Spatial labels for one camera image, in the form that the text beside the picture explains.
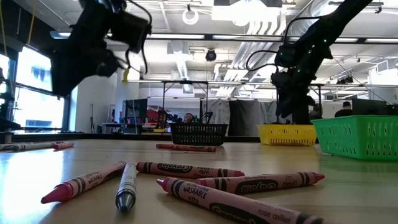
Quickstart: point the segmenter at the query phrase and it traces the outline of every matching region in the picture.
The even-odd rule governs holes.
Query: pink crayon
[[[102,169],[94,170],[87,174],[80,175],[55,188],[42,198],[42,203],[65,202],[93,187],[106,182],[110,178],[121,174],[126,166],[126,161],[119,161]]]
[[[244,176],[244,173],[238,170],[164,164],[156,162],[138,162],[137,170],[146,174],[166,175],[169,177],[183,177],[190,179]]]
[[[214,146],[181,146],[174,144],[156,144],[158,149],[172,149],[178,151],[198,151],[198,152],[215,152]]]
[[[232,194],[248,194],[290,187],[304,187],[316,184],[325,176],[314,172],[292,174],[266,174],[245,177],[219,177],[197,179],[195,183]]]
[[[54,144],[52,147],[54,149],[67,149],[69,147],[73,147],[74,145],[75,143],[73,142],[63,142],[63,143]]]
[[[157,180],[157,183],[164,191],[177,198],[205,207],[241,223],[332,224],[332,222],[324,221],[324,219],[312,215],[172,177]]]

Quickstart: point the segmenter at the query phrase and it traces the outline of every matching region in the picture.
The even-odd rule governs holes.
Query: monitor
[[[387,103],[380,100],[353,99],[353,115],[388,115]]]

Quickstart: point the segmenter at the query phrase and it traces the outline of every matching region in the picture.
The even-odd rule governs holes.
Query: yellow basket
[[[317,139],[314,125],[257,125],[261,144],[272,146],[313,146]]]

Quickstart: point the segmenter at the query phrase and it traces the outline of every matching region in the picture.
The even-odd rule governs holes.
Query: basket
[[[398,116],[347,116],[313,121],[325,153],[398,160]]]
[[[170,124],[174,144],[220,146],[224,143],[228,124]]]
[[[261,144],[273,146],[313,146],[317,134],[313,125],[257,125]]]

